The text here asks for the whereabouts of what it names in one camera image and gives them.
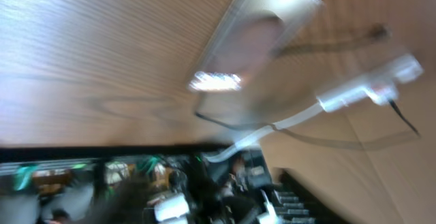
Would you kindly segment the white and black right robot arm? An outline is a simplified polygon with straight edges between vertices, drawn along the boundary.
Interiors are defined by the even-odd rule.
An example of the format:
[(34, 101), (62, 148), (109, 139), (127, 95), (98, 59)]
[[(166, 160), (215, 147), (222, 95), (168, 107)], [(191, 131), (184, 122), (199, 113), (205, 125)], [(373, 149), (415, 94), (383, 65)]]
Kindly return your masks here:
[(261, 150), (243, 150), (218, 163), (191, 156), (186, 172), (194, 223), (257, 223), (266, 212), (263, 193), (272, 179)]

